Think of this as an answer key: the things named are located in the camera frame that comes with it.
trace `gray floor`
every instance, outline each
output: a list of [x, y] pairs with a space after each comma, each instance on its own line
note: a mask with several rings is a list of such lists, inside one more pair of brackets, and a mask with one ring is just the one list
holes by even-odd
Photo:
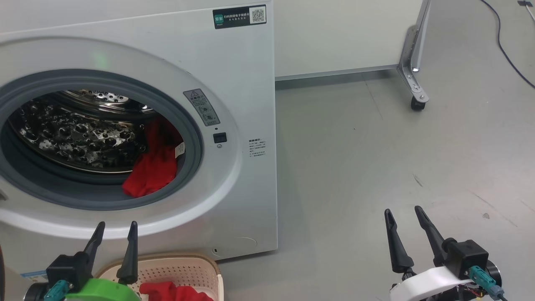
[[[528, 12], [489, 2], [504, 48], [535, 82]], [[510, 301], [533, 299], [535, 89], [495, 35], [480, 1], [434, 1], [417, 76], [431, 102], [420, 113], [393, 71], [278, 83], [279, 250], [222, 263], [226, 300], [387, 301], [400, 276], [385, 208], [415, 271], [432, 267], [414, 205], [445, 237], [486, 248]]]

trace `warning label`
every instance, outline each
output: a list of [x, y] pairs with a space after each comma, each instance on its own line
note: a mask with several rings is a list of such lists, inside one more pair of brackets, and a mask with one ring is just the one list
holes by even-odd
[[201, 89], [185, 91], [184, 96], [195, 107], [205, 126], [221, 123], [216, 112], [213, 110], [212, 104], [208, 101], [208, 98]]

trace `laundry basket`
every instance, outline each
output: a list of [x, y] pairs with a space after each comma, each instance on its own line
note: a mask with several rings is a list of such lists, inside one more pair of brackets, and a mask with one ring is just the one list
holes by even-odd
[[[116, 273], [121, 261], [102, 269], [95, 277], [117, 281]], [[138, 280], [129, 287], [139, 293], [144, 282], [172, 281], [176, 286], [190, 286], [204, 292], [213, 301], [223, 300], [223, 278], [217, 264], [201, 254], [167, 253], [140, 256], [137, 262]], [[148, 295], [140, 295], [147, 301]]]

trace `white label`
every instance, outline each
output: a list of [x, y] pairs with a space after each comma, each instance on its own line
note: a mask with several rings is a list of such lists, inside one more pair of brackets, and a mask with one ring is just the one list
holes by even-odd
[[260, 157], [266, 154], [266, 141], [260, 138], [249, 140], [249, 157]]
[[31, 272], [31, 273], [24, 273], [20, 275], [33, 282], [48, 282], [47, 271], [45, 270], [40, 270], [37, 272]]
[[181, 154], [183, 154], [186, 151], [186, 145], [184, 142], [179, 144], [177, 147], [174, 148], [174, 157], [178, 158]]

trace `white wall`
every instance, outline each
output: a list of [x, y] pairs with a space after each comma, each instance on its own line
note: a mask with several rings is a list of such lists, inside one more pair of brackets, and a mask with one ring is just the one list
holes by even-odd
[[397, 65], [422, 0], [274, 0], [275, 76]]

